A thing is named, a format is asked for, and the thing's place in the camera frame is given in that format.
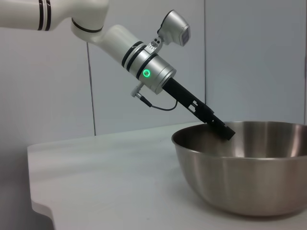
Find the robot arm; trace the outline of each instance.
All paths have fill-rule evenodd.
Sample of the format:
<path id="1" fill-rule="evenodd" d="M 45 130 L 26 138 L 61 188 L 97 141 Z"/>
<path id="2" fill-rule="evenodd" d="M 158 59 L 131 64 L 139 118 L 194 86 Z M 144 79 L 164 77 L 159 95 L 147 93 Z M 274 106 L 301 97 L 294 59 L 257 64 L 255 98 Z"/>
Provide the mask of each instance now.
<path id="1" fill-rule="evenodd" d="M 80 39 L 95 44 L 136 77 L 140 84 L 132 91 L 133 97 L 151 107 L 139 92 L 142 86 L 154 93 L 168 92 L 177 102 L 189 109 L 199 120 L 207 123 L 221 138 L 230 140 L 235 132 L 218 119 L 213 111 L 176 82 L 170 64 L 158 52 L 163 44 L 180 46 L 190 39 L 190 26 L 177 12 L 171 11 L 163 19 L 158 36 L 148 45 L 121 25 L 102 28 L 108 11 L 108 0 L 2 0 L 0 27 L 49 31 L 65 18 L 71 18 L 71 30 Z"/>

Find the stainless steel bowl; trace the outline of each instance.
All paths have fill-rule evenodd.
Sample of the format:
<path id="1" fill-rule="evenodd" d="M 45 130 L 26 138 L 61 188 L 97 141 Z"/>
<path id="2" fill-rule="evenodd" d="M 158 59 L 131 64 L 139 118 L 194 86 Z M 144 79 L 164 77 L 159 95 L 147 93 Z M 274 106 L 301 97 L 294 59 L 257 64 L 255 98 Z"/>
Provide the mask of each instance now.
<path id="1" fill-rule="evenodd" d="M 227 123 L 220 140 L 207 125 L 172 137 L 192 189 L 209 204 L 248 216 L 276 216 L 307 207 L 307 126 L 281 122 Z"/>

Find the bowl rim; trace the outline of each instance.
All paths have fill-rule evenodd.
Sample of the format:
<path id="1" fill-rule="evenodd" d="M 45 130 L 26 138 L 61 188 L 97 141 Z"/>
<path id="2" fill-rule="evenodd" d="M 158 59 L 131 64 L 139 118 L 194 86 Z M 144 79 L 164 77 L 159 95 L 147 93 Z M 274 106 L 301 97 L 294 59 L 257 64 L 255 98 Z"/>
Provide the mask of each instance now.
<path id="1" fill-rule="evenodd" d="M 269 122 L 269 123 L 291 124 L 291 125 L 299 125 L 299 126 L 302 126 L 302 127 L 307 127 L 307 125 L 303 125 L 303 124 L 290 123 L 290 122 L 279 122 L 279 121 L 228 121 L 228 122 L 225 122 L 225 123 L 227 124 L 227 123 L 247 123 L 247 122 L 253 122 L 253 123 L 268 123 Z M 179 132 L 182 132 L 186 129 L 194 128 L 194 127 L 197 127 L 197 126 L 207 126 L 207 124 L 199 124 L 199 125 L 189 126 L 189 127 L 183 128 L 181 130 L 178 130 L 177 132 L 175 132 L 172 135 L 173 144 L 177 148 L 181 148 L 181 149 L 187 150 L 189 152 L 193 152 L 193 153 L 198 154 L 200 156 L 216 158 L 216 159 L 230 159 L 230 160 L 235 159 L 235 160 L 240 160 L 240 161 L 245 161 L 245 160 L 247 160 L 247 161 L 297 161 L 297 160 L 301 160 L 301 159 L 307 160 L 307 155 L 306 156 L 297 156 L 297 157 L 280 157 L 280 158 L 221 157 L 221 156 L 211 155 L 211 154 L 206 153 L 206 152 L 199 152 L 199 151 L 196 151 L 196 150 L 188 149 L 186 147 L 179 145 L 178 143 L 176 143 L 174 141 L 174 136 L 177 135 Z"/>

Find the button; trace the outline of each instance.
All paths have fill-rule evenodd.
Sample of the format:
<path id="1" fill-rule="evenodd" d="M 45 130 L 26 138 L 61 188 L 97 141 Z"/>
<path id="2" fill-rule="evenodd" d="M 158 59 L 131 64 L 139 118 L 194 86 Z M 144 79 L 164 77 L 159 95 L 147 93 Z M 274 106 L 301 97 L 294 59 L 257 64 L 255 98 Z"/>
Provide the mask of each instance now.
<path id="1" fill-rule="evenodd" d="M 156 47 L 157 46 L 157 43 L 156 42 L 151 42 L 150 43 L 153 47 Z"/>

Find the black cable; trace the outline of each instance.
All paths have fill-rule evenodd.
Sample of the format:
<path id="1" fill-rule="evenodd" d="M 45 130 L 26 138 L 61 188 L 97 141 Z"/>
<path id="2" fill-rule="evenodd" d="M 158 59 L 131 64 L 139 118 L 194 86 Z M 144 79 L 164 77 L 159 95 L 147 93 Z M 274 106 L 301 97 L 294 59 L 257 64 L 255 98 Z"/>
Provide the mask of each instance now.
<path id="1" fill-rule="evenodd" d="M 178 101 L 176 100 L 175 106 L 171 109 L 164 109 L 164 108 L 160 108 L 160 107 L 157 107 L 157 106 L 154 106 L 154 105 L 152 105 L 152 108 L 160 109 L 160 110 L 163 110 L 163 111 L 172 111 L 172 110 L 176 109 L 177 104 L 178 104 Z"/>
<path id="2" fill-rule="evenodd" d="M 152 108 L 154 108 L 154 109 L 160 109 L 160 110 L 163 110 L 163 111 L 172 111 L 172 110 L 176 109 L 177 104 L 178 104 L 178 101 L 176 100 L 175 106 L 174 106 L 173 108 L 171 108 L 171 109 L 164 109 L 164 108 L 160 108 L 160 107 L 154 106 L 154 105 L 151 104 L 144 96 L 140 97 L 140 100 L 141 100 L 142 102 L 144 102 L 144 103 L 145 103 L 148 107 L 150 107 L 150 108 L 152 107 Z"/>

